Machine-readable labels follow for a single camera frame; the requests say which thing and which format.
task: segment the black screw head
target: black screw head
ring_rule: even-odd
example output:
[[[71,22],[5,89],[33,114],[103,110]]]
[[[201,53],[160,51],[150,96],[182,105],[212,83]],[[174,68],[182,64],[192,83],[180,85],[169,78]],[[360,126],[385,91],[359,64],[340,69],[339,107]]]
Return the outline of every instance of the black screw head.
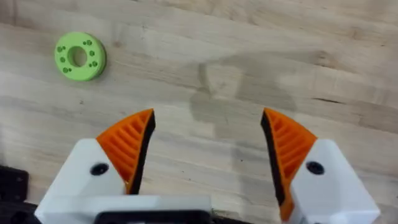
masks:
[[[90,173],[92,175],[103,175],[104,173],[106,173],[106,171],[108,171],[108,169],[109,169],[109,165],[102,162],[102,163],[93,165],[93,167],[90,169]]]
[[[319,162],[310,161],[306,165],[307,169],[315,175],[323,175],[325,173],[325,168]]]

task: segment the wooden table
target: wooden table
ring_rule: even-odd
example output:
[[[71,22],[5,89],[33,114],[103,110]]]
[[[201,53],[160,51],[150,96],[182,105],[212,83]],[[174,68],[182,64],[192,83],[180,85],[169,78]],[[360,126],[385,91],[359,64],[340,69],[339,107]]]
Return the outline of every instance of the wooden table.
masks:
[[[155,108],[142,194],[209,194],[221,215],[279,223],[263,107],[334,139],[398,222],[398,2],[1,0],[0,164],[38,203],[77,140]],[[99,38],[105,72],[67,80],[53,49]]]

